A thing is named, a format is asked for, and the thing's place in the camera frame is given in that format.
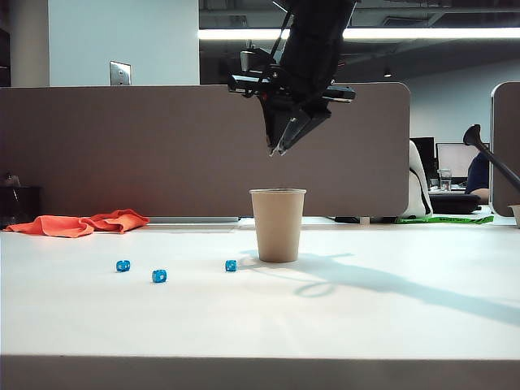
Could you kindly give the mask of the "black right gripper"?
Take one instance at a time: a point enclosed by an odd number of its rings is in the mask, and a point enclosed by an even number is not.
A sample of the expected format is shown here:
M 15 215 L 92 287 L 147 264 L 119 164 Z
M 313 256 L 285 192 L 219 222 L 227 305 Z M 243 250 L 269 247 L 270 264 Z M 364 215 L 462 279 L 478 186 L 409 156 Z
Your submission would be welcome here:
M 356 92 L 335 86 L 339 40 L 289 37 L 280 58 L 252 46 L 240 52 L 241 71 L 229 76 L 227 88 L 262 105 L 270 157 L 284 155 L 302 137 L 331 117 L 329 102 L 350 103 Z

